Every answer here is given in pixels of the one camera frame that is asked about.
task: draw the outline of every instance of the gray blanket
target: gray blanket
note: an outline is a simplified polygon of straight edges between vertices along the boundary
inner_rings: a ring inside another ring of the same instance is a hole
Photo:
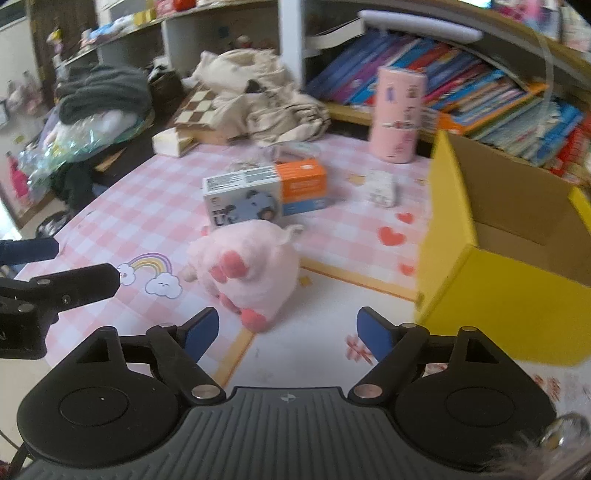
[[[57,94],[60,122],[66,125],[108,110],[133,112],[144,119],[152,104],[146,75],[131,67],[75,69]]]

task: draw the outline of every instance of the pig plush toy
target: pig plush toy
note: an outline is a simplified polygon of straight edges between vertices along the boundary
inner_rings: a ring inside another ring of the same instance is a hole
[[[223,226],[189,245],[181,276],[198,280],[245,328],[262,332],[296,287],[300,259],[291,242],[302,230],[266,220]]]

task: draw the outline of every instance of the rainbow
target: rainbow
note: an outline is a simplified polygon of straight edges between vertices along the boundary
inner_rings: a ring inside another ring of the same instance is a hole
[[[156,276],[165,272],[170,274],[173,273],[173,266],[170,263],[170,260],[163,254],[157,253],[143,254],[135,257],[130,260],[129,266],[133,268],[134,271],[142,267],[151,267],[156,272]]]

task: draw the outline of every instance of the pink cylinder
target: pink cylinder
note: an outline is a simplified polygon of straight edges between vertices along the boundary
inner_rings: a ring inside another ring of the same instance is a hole
[[[405,69],[380,67],[369,150],[390,163],[414,158],[427,76]]]

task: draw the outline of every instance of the wooden door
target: wooden door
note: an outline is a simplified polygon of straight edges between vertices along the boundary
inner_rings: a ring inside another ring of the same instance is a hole
[[[75,54],[80,47],[82,31],[97,26],[95,3],[93,0],[27,0],[27,12],[43,98],[48,106],[53,106],[56,74],[52,58],[55,54],[53,46],[47,44],[47,37],[59,26],[64,43],[61,57],[67,59]]]

